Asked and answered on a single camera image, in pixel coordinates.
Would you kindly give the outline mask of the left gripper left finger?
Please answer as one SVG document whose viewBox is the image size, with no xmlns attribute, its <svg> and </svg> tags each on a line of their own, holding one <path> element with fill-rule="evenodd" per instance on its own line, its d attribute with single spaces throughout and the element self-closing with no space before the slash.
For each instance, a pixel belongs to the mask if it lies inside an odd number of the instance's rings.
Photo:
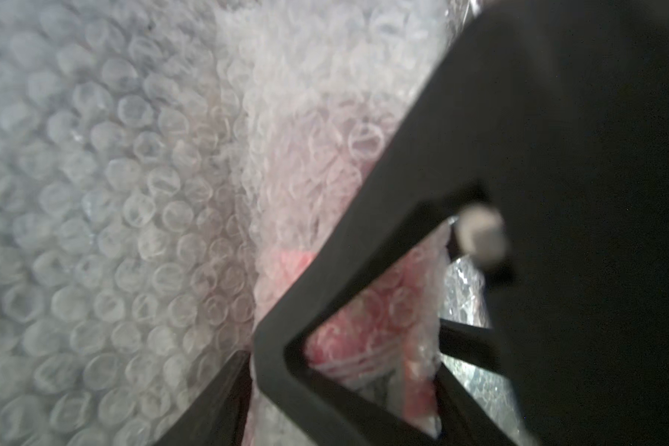
<svg viewBox="0 0 669 446">
<path fill-rule="evenodd" d="M 236 351 L 156 446 L 240 446 L 252 394 L 250 353 Z"/>
</svg>

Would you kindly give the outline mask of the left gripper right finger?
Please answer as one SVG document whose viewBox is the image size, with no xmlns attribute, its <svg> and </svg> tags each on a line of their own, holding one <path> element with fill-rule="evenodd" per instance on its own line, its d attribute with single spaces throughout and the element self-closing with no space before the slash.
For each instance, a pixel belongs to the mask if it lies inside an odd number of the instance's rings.
<svg viewBox="0 0 669 446">
<path fill-rule="evenodd" d="M 438 369 L 434 384 L 442 423 L 438 445 L 515 446 L 447 367 Z"/>
</svg>

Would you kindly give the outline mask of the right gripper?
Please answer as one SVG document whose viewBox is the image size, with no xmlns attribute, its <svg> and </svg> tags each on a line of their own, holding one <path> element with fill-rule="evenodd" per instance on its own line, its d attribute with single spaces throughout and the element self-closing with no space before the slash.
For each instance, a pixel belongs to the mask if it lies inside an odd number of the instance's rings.
<svg viewBox="0 0 669 446">
<path fill-rule="evenodd" d="M 503 1 L 470 22 L 321 253 L 256 329 L 256 381 L 321 445 L 424 445 L 304 358 L 306 337 L 468 204 L 500 213 L 492 328 L 544 445 L 669 445 L 669 1 Z"/>
</svg>

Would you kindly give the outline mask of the pink wine bottle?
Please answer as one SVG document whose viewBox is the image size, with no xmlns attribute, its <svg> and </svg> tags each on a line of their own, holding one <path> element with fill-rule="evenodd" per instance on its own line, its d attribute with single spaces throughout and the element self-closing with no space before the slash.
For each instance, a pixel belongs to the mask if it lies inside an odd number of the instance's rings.
<svg viewBox="0 0 669 446">
<path fill-rule="evenodd" d="M 423 444 L 440 435 L 444 242 L 345 262 L 272 246 L 258 255 L 254 444 L 298 427 L 320 444 Z"/>
</svg>

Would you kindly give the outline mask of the bubble wrap sheet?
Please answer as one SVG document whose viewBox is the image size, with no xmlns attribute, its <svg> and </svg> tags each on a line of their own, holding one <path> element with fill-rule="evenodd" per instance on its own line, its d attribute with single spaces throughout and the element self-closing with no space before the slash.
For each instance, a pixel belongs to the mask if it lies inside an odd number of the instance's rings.
<svg viewBox="0 0 669 446">
<path fill-rule="evenodd" d="M 188 444 L 477 1 L 0 1 L 0 445 Z"/>
</svg>

